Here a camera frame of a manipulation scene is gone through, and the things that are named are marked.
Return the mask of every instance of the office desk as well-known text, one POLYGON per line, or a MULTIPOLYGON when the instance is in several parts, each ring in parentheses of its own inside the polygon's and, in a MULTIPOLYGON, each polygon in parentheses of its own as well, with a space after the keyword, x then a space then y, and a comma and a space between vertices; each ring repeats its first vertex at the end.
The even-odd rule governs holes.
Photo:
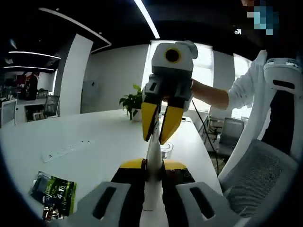
MULTIPOLYGON (((0 130, 0 140, 17 189, 39 217, 43 206, 28 194, 39 170, 77 183, 76 210, 79 199, 102 181, 110 181, 123 162, 146 157, 148 148, 142 124, 130 121, 122 110, 28 122, 0 130), (43 152, 73 146, 81 140, 89 140, 90 145, 50 162, 42 161, 43 152)), ((171 159, 187 165, 196 181, 222 194, 211 159, 192 122, 182 122, 169 142, 174 145, 171 159)))
POLYGON ((25 107, 29 105, 44 105, 46 98, 38 98, 36 100, 21 100, 19 99, 16 106, 16 124, 26 123, 25 107))

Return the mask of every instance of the white sleeve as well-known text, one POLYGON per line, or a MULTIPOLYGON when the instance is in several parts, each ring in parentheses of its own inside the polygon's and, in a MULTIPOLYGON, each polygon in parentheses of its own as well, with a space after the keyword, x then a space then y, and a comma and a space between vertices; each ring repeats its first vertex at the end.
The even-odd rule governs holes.
POLYGON ((227 110, 242 108, 245 105, 252 105, 254 97, 254 86, 258 80, 258 70, 256 60, 254 60, 248 71, 236 79, 231 89, 228 91, 229 103, 227 110))

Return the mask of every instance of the window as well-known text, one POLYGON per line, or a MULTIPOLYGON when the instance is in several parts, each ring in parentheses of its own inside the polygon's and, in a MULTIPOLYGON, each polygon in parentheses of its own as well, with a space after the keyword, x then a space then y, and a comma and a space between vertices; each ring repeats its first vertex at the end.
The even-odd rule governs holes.
MULTIPOLYGON (((251 64, 251 61, 243 58, 239 55, 233 54, 233 60, 235 65, 235 80, 239 78, 241 75, 244 75, 251 64)), ((241 119, 241 117, 250 117, 251 107, 244 106, 241 109, 233 109, 232 110, 232 118, 241 119)))
MULTIPOLYGON (((145 68, 143 73, 142 85, 141 88, 145 86, 148 82, 149 75, 152 74, 152 57, 156 51, 157 46, 160 43, 175 43, 176 41, 152 41, 151 45, 148 48, 145 68)), ((203 83, 208 86, 213 86, 213 50, 210 46, 203 44, 196 44, 198 48, 198 57, 193 59, 194 68, 192 73, 192 78, 197 80, 200 83, 203 83)), ((209 112, 210 105, 205 102, 202 102, 196 98, 193 98, 195 105, 199 111, 209 112)), ((191 103, 189 109, 195 109, 194 105, 191 103)))

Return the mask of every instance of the potted plant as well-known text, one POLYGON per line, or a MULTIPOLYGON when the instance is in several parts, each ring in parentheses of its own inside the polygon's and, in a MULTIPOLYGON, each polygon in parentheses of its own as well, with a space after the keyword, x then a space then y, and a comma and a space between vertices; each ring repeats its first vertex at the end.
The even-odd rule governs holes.
POLYGON ((141 104, 142 104, 142 91, 138 85, 133 85, 133 88, 137 90, 137 94, 125 95, 121 98, 119 104, 122 104, 123 109, 127 110, 127 115, 130 116, 131 120, 141 120, 141 104))

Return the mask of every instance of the power strip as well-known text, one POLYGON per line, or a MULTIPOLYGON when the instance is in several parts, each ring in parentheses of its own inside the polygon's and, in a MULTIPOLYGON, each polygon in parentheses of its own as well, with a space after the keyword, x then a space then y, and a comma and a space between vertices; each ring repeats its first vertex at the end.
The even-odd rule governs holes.
POLYGON ((64 147, 62 149, 58 149, 58 150, 50 152, 50 153, 42 154, 42 160, 43 160, 43 162, 52 161, 52 160, 54 160, 58 157, 61 157, 63 155, 71 153, 73 151, 77 151, 77 150, 86 148, 89 145, 91 145, 92 143, 94 143, 94 140, 93 141, 91 141, 91 140, 82 140, 82 141, 77 142, 75 144, 69 145, 68 147, 64 147))

